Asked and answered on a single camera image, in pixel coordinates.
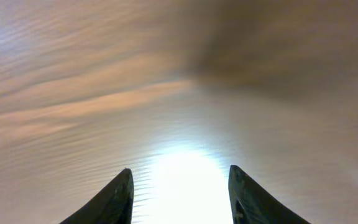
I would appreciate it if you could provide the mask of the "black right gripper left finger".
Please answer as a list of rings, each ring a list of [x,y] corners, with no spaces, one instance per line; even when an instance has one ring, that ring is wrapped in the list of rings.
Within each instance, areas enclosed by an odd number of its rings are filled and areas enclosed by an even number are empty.
[[[61,224],[131,224],[133,203],[132,171],[125,168]]]

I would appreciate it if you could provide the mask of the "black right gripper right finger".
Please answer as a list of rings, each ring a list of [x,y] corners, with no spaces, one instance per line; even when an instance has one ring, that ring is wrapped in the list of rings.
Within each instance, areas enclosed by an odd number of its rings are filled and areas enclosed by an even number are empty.
[[[310,224],[237,165],[230,166],[228,189],[234,224]]]

